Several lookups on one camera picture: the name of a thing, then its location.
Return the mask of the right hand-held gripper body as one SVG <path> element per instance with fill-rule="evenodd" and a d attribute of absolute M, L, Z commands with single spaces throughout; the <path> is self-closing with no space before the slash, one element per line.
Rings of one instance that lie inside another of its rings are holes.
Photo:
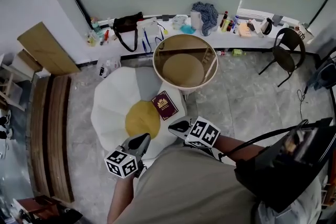
<path fill-rule="evenodd" d="M 168 130 L 195 148 L 212 148 L 220 129 L 205 118 L 184 116 L 168 126 Z"/>

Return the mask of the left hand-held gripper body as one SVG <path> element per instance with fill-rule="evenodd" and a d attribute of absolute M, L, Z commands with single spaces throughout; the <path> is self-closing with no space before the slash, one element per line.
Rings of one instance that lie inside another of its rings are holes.
<path fill-rule="evenodd" d="M 104 158 L 108 172 L 120 178 L 127 178 L 131 175 L 138 178 L 146 168 L 142 157 L 147 152 L 150 141 L 149 133 L 127 138 L 122 145 L 109 152 Z"/>

